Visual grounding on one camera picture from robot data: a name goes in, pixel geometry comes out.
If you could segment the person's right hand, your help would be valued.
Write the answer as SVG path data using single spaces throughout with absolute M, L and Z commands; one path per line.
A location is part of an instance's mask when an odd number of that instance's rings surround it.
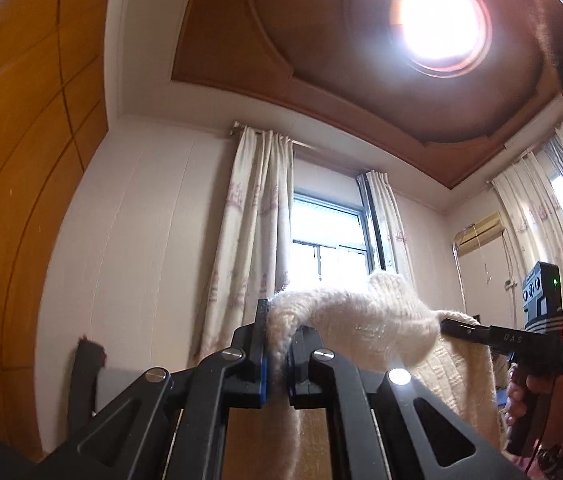
M 513 365 L 508 372 L 505 422 L 508 427 L 525 414 L 529 404 L 525 398 L 529 395 L 549 396 L 549 408 L 546 431 L 563 429 L 563 375 L 556 378 L 528 375 L 522 378 L 521 367 Z

